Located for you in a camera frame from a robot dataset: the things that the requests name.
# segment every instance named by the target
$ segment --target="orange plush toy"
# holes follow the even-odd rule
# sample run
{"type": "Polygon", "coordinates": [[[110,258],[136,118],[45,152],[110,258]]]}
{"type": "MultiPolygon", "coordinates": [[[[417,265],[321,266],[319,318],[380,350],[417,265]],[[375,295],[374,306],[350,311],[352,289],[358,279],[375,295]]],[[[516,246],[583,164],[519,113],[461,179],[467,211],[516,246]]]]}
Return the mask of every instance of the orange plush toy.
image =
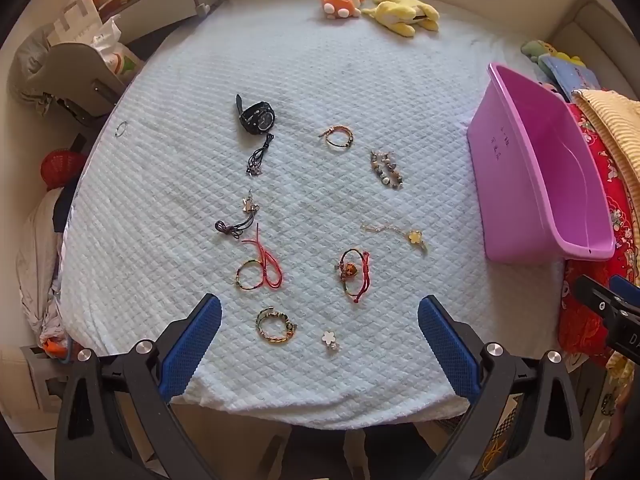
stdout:
{"type": "Polygon", "coordinates": [[[334,20],[335,18],[348,18],[350,16],[360,16],[360,4],[364,0],[320,0],[322,10],[325,15],[334,20]]]}

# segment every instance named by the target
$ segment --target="yellow plush toy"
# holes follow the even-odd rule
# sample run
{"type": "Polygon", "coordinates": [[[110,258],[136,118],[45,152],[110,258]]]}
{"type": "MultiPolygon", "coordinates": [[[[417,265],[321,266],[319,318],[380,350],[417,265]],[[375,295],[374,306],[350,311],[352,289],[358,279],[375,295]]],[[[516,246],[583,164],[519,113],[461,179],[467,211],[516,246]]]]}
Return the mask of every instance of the yellow plush toy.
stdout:
{"type": "Polygon", "coordinates": [[[406,38],[415,35],[413,23],[427,30],[438,30],[438,11],[420,0],[373,0],[375,9],[362,9],[380,25],[406,38]]]}

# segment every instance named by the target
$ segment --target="blue gripper pad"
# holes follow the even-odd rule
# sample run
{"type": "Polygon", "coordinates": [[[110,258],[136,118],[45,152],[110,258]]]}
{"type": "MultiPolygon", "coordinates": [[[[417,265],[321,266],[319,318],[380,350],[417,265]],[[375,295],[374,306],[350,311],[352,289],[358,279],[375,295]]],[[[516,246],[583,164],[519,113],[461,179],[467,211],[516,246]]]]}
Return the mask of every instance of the blue gripper pad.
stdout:
{"type": "Polygon", "coordinates": [[[473,404],[481,390],[478,362],[429,298],[420,302],[418,325],[455,393],[473,404]]]}
{"type": "Polygon", "coordinates": [[[164,402],[184,393],[221,322],[220,300],[212,296],[162,361],[158,390],[164,402]]]}
{"type": "Polygon", "coordinates": [[[622,276],[615,275],[609,278],[609,290],[628,304],[640,307],[640,288],[629,283],[622,276]]]}

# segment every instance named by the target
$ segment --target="yellow striped towel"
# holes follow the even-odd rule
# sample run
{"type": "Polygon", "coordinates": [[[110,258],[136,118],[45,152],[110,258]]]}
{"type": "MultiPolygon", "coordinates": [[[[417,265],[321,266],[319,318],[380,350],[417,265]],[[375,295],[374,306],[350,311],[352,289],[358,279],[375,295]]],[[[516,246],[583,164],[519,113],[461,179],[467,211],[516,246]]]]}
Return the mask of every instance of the yellow striped towel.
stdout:
{"type": "MultiPolygon", "coordinates": [[[[577,90],[574,101],[596,129],[622,174],[631,196],[636,251],[640,250],[636,216],[640,211],[640,103],[603,90],[577,90]]],[[[638,258],[634,275],[636,285],[640,286],[638,258]]]]}

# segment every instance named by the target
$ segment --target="red basket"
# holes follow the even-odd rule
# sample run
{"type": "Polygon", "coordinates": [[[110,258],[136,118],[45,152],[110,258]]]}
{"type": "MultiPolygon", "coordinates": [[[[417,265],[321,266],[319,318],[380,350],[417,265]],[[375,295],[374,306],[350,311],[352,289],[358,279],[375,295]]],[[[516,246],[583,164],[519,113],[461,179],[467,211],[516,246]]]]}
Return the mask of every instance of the red basket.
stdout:
{"type": "Polygon", "coordinates": [[[55,150],[47,155],[40,165],[40,175],[47,184],[47,190],[64,187],[84,168],[86,155],[70,152],[69,150],[55,150]]]}

